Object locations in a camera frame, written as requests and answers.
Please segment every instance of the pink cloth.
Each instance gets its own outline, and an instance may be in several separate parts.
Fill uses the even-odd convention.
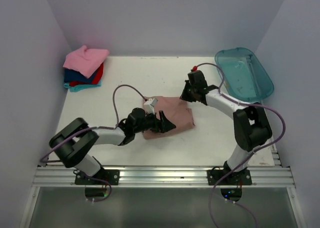
[[[86,45],[72,51],[65,57],[64,68],[80,72],[89,78],[109,55],[107,49],[88,49]]]
[[[143,137],[146,140],[173,136],[175,134],[193,129],[195,127],[192,110],[188,108],[187,102],[185,100],[181,100],[179,97],[163,96],[153,96],[146,98],[157,98],[158,102],[154,107],[157,118],[160,118],[159,111],[163,111],[165,117],[176,126],[175,129],[172,129],[166,133],[154,133],[151,130],[147,130],[142,133]]]

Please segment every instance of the folded cloth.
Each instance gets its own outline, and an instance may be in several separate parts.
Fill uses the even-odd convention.
[[[99,68],[95,71],[95,73],[94,73],[95,77],[93,78],[93,80],[91,82],[70,81],[69,82],[69,86],[75,87],[77,85],[85,85],[85,84],[87,84],[87,85],[96,85],[101,80],[101,77],[102,77],[103,73],[104,73],[104,64],[101,63]]]
[[[83,45],[66,55],[63,67],[80,72],[89,78],[108,55],[107,49],[88,49],[86,45]]]
[[[84,89],[88,88],[94,88],[94,87],[100,87],[101,86],[101,81],[98,82],[98,84],[79,84],[74,87],[70,86],[68,82],[63,84],[64,88],[68,88],[70,92],[78,92]]]
[[[80,72],[75,71],[73,69],[64,69],[64,82],[83,82],[83,83],[91,83],[96,74],[97,74],[98,70],[96,70],[92,76],[90,76],[89,78],[86,78],[84,75],[82,75]]]
[[[166,133],[155,133],[151,130],[147,130],[142,133],[143,137],[146,140],[173,136],[175,134],[190,130],[195,127],[192,110],[188,108],[188,104],[185,100],[181,100],[179,97],[163,96],[153,96],[146,98],[157,98],[158,102],[154,107],[157,118],[160,119],[159,111],[163,111],[165,117],[176,126],[175,129],[172,129]]]

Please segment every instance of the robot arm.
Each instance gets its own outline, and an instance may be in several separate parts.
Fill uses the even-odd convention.
[[[105,180],[106,171],[102,165],[92,156],[88,155],[93,145],[112,144],[124,146],[134,140],[136,133],[151,130],[156,133],[165,133],[176,126],[171,123],[163,111],[159,112],[159,118],[156,117],[154,106],[156,99],[150,99],[145,104],[147,112],[142,108],[135,108],[123,119],[115,129],[100,126],[96,129],[90,129],[83,118],[76,118],[63,130],[56,134],[49,142],[51,148],[61,144],[65,139],[81,130],[82,132],[76,138],[62,144],[57,150],[56,155],[66,168],[75,167],[84,172],[87,176]]]
[[[185,81],[181,100],[201,102],[213,107],[233,119],[234,136],[237,145],[231,157],[224,163],[226,171],[239,165],[258,146],[271,138],[272,130],[266,113],[261,107],[242,106],[233,103],[219,94],[218,87],[208,86],[204,74],[200,70],[188,73],[189,80]],[[248,162],[239,167],[235,173],[245,170]]]

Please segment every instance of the light blue towel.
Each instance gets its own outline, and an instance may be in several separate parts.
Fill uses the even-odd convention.
[[[83,89],[93,88],[93,87],[100,87],[101,86],[101,80],[98,84],[78,84],[76,86],[71,87],[69,85],[69,82],[66,82],[63,84],[64,88],[68,88],[71,92],[78,92]]]

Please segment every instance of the beige cloth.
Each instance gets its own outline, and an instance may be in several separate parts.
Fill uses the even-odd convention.
[[[146,140],[173,136],[195,127],[192,110],[188,108],[188,104],[185,100],[181,100],[179,97],[163,96],[152,96],[146,98],[157,98],[158,102],[155,106],[156,117],[160,119],[159,111],[163,111],[165,117],[176,126],[175,129],[172,129],[166,133],[155,133],[151,130],[147,130],[142,133]]]

